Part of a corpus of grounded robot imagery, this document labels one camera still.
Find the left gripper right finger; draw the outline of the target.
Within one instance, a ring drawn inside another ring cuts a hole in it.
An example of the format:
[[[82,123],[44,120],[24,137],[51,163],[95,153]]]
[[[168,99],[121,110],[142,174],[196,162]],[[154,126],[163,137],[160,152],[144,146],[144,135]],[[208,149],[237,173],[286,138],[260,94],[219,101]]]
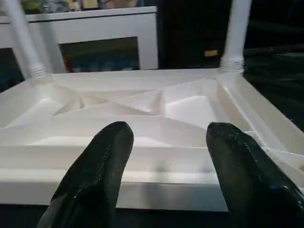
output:
[[[237,228],[302,228],[304,195],[255,139],[231,123],[212,122],[206,143]]]

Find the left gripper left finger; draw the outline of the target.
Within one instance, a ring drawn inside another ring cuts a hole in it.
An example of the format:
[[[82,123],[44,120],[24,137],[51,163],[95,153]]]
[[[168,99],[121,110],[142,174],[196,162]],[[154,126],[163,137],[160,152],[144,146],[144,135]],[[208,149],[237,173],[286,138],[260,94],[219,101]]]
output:
[[[110,228],[134,135],[124,121],[99,131],[62,178],[38,228]]]

